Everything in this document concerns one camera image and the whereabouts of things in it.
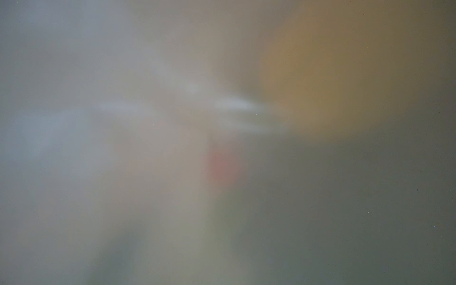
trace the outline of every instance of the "gray haze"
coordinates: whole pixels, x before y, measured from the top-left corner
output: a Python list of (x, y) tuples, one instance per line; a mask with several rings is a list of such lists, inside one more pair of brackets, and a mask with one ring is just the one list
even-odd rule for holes
[[(453, 284), (450, 64), (345, 140), (218, 124), (214, 102), (259, 93), (259, 50), (297, 2), (1, 3), (0, 283)], [(227, 133), (243, 173), (214, 198)]]

